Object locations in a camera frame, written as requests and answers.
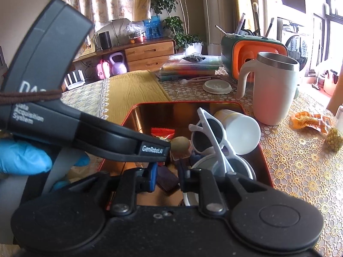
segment drawer handle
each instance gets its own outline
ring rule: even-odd
[[[156,66],[156,65],[158,65],[158,63],[146,64],[145,66],[146,66],[146,67],[150,67],[150,66]]]
[[[144,50],[144,53],[145,52],[155,52],[155,51],[156,51],[156,49]]]

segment red tray rim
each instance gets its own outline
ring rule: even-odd
[[[165,103],[220,103],[220,104],[234,104],[234,105],[237,105],[239,106],[242,110],[243,110],[243,113],[244,115],[246,115],[247,113],[245,112],[245,109],[244,107],[236,102],[236,101],[206,101],[206,100],[186,100],[186,101],[159,101],[159,102],[141,102],[141,103],[137,103],[136,105],[133,105],[131,107],[131,109],[129,110],[128,114],[126,115],[124,121],[121,123],[121,125],[124,125],[124,123],[126,122],[126,120],[129,118],[131,112],[137,108],[138,106],[140,105],[146,105],[146,104],[165,104]],[[265,155],[263,154],[263,151],[261,149],[261,145],[260,143],[257,145],[259,150],[260,150],[260,153],[262,154],[263,156],[263,163],[265,165],[265,168],[268,172],[268,178],[269,178],[269,182],[271,183],[271,186],[274,187],[274,184],[273,184],[273,181],[272,181],[272,178],[270,176],[270,173],[269,173],[269,168],[268,168],[268,165],[267,165],[267,161],[265,160]],[[102,162],[98,165],[97,167],[97,171],[100,171],[103,164],[105,163],[106,159],[103,159]]]

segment brown elastic band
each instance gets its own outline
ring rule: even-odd
[[[62,90],[35,93],[0,93],[0,105],[14,105],[16,103],[49,101],[60,99]]]

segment washing machine door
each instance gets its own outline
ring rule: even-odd
[[[285,45],[288,50],[288,56],[297,60],[300,64],[300,70],[302,70],[308,61],[306,37],[294,35],[287,40]]]

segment transparent bottle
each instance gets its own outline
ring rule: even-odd
[[[326,143],[335,152],[338,152],[343,146],[343,106],[341,105],[336,113],[332,128],[326,136]]]

